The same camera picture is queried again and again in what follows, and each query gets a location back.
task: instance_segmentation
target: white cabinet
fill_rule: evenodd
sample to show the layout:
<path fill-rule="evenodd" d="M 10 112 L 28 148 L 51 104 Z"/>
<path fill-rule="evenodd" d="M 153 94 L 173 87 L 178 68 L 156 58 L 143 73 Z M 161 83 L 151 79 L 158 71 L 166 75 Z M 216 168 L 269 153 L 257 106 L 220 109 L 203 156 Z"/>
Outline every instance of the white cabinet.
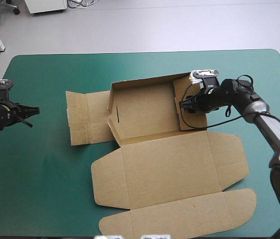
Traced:
<path fill-rule="evenodd" d="M 67 0 L 25 0 L 30 13 L 64 10 Z"/>

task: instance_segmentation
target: cardboard box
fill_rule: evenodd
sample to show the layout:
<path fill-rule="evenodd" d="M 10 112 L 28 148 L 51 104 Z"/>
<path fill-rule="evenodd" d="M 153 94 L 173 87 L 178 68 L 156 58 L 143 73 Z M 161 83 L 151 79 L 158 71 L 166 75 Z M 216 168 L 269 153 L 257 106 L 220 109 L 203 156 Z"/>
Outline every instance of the cardboard box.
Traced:
<path fill-rule="evenodd" d="M 188 239 L 237 228 L 252 216 L 256 194 L 251 189 L 222 192 L 249 174 L 240 138 L 187 130 L 181 119 L 179 101 L 190 84 L 189 73 L 122 81 L 97 99 L 102 106 L 108 103 L 101 114 L 110 130 L 103 124 L 102 132 L 111 131 L 121 148 L 92 164 L 94 199 L 99 205 L 130 209 L 103 218 L 102 234 Z M 195 85 L 187 95 L 199 90 Z M 86 122 L 90 111 L 69 109 L 85 107 L 87 96 L 72 100 L 70 94 L 72 144 L 89 143 L 76 140 L 73 127 Z M 183 116 L 197 127 L 207 125 L 202 112 Z M 106 134 L 99 135 L 98 141 L 105 141 Z"/>
<path fill-rule="evenodd" d="M 123 145 L 191 129 L 183 123 L 179 111 L 179 102 L 189 84 L 189 73 L 182 73 L 112 83 L 110 92 L 81 94 L 67 91 L 71 145 L 112 141 L 112 133 L 119 145 Z M 199 85 L 195 85 L 187 95 L 194 95 L 199 90 Z M 207 125 L 202 112 L 194 117 L 183 112 L 183 116 L 197 127 Z"/>

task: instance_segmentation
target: green table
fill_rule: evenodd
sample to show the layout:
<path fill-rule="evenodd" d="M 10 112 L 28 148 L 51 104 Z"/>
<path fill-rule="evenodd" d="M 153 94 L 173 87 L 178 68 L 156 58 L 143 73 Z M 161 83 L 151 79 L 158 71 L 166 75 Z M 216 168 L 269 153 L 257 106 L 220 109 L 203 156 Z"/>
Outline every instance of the green table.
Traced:
<path fill-rule="evenodd" d="M 40 115 L 0 132 L 0 236 L 93 236 L 99 220 L 122 209 L 93 200 L 90 166 L 118 148 L 115 142 L 70 146 L 65 91 L 109 90 L 114 81 L 218 69 L 219 80 L 250 74 L 255 90 L 280 117 L 280 56 L 274 50 L 128 54 L 24 55 L 11 61 L 5 79 L 10 98 L 39 106 Z M 208 115 L 225 120 L 225 109 Z M 233 110 L 232 116 L 238 113 Z M 254 216 L 244 226 L 216 236 L 269 236 L 280 226 L 280 207 L 270 186 L 272 151 L 254 125 L 242 119 L 212 129 L 242 138 L 250 175 L 228 190 L 252 188 Z"/>

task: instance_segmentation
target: gray floor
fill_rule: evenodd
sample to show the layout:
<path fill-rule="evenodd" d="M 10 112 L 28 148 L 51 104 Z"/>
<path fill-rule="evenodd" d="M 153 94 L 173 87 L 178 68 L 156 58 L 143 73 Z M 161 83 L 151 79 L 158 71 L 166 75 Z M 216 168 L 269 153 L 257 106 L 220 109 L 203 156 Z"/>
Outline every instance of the gray floor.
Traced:
<path fill-rule="evenodd" d="M 13 1 L 21 14 L 2 9 L 0 15 L 6 46 L 0 77 L 21 54 L 261 48 L 280 53 L 277 0 L 99 0 L 86 10 L 42 15 Z"/>

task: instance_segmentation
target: brown cardboard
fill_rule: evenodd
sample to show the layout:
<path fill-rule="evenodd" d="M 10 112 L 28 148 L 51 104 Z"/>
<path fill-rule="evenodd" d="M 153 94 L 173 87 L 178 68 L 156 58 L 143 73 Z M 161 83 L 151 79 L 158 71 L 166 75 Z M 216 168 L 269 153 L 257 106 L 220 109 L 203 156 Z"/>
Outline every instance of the brown cardboard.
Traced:
<path fill-rule="evenodd" d="M 183 134 L 181 129 L 188 128 L 179 121 L 178 104 L 191 84 L 188 78 L 189 73 L 182 73 L 113 83 L 108 124 L 119 145 Z M 198 89 L 199 85 L 193 86 L 189 93 Z M 207 125 L 201 112 L 189 115 L 187 121 L 197 127 Z"/>
<path fill-rule="evenodd" d="M 91 172 L 97 204 L 138 209 L 221 192 L 249 168 L 239 137 L 200 131 L 123 145 Z"/>
<path fill-rule="evenodd" d="M 81 94 L 66 92 L 71 145 L 114 140 L 107 124 L 109 91 Z"/>
<path fill-rule="evenodd" d="M 250 190 L 222 192 L 249 174 L 241 139 L 191 132 L 122 145 L 91 166 L 97 204 L 131 209 L 103 218 L 103 235 L 170 234 L 188 239 L 246 223 Z"/>
<path fill-rule="evenodd" d="M 125 239 L 146 234 L 188 239 L 240 227 L 255 207 L 256 194 L 251 189 L 219 192 L 105 217 L 99 229 L 103 235 L 123 235 Z"/>

